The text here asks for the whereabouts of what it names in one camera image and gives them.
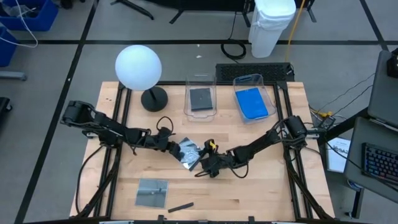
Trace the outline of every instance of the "clear plastic container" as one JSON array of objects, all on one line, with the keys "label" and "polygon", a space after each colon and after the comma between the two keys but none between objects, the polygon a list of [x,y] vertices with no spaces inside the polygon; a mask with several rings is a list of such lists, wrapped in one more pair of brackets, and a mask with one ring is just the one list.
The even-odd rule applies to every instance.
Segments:
[{"label": "clear plastic container", "polygon": [[235,78],[234,98],[245,124],[263,121],[276,112],[267,93],[262,75],[253,74]]},{"label": "clear plastic container", "polygon": [[215,75],[191,74],[186,77],[184,113],[189,121],[214,119],[217,114]]}]

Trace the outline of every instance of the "black lamp stand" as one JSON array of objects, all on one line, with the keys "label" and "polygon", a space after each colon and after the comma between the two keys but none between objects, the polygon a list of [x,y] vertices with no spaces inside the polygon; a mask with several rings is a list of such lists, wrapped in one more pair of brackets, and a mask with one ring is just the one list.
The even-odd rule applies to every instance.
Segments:
[{"label": "black lamp stand", "polygon": [[150,112],[157,112],[166,107],[169,98],[166,91],[161,87],[154,86],[145,90],[141,95],[143,107]]}]

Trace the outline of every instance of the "wooden table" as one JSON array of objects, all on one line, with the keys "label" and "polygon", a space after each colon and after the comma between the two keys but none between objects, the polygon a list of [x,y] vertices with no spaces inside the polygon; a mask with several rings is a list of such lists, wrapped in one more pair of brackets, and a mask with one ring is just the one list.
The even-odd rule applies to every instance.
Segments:
[{"label": "wooden table", "polygon": [[[303,83],[289,83],[289,96],[293,114],[299,115],[304,122],[312,122],[308,110],[308,101]],[[98,98],[96,109],[112,116],[117,82],[104,82]],[[188,137],[199,145],[207,139],[214,139],[223,152],[232,147],[245,145],[262,136],[278,121],[276,114],[264,122],[245,125],[241,121],[233,99],[231,86],[217,87],[217,109],[214,120],[210,123],[193,123],[183,113],[185,86],[162,86],[169,95],[169,103],[160,112],[151,113],[141,105],[142,92],[134,91],[131,96],[127,127],[151,128],[155,131],[156,122],[162,116],[168,116],[174,122],[176,135],[171,141],[179,142]],[[272,87],[267,89],[271,101],[275,104]],[[280,91],[282,106],[285,108],[283,93]],[[123,111],[122,97],[120,115]],[[160,125],[169,126],[164,119]],[[315,140],[308,140],[308,146],[318,150]],[[85,158],[98,148],[98,140],[90,139],[86,147]],[[119,168],[112,219],[156,220],[158,215],[165,215],[168,220],[214,220],[214,221],[247,221],[254,216],[258,221],[294,220],[288,175],[282,157],[282,144],[276,144],[256,154],[249,163],[249,174],[239,179],[224,169],[215,179],[209,177],[196,178],[201,171],[197,166],[189,172],[169,153],[151,149],[137,149],[138,156],[133,156],[130,148],[124,144]],[[95,193],[103,166],[102,150],[86,165],[81,176],[80,208]],[[330,194],[319,154],[303,149],[302,160],[309,191],[325,211],[334,217]],[[245,167],[237,170],[243,175]],[[169,192],[165,209],[154,209],[135,206],[136,193],[140,178],[164,179],[169,181]],[[304,217],[302,195],[298,189],[301,214]],[[101,214],[105,213],[108,193],[104,194]],[[167,213],[167,209],[186,203],[195,205],[185,210]],[[71,215],[75,215],[72,206]]]}]

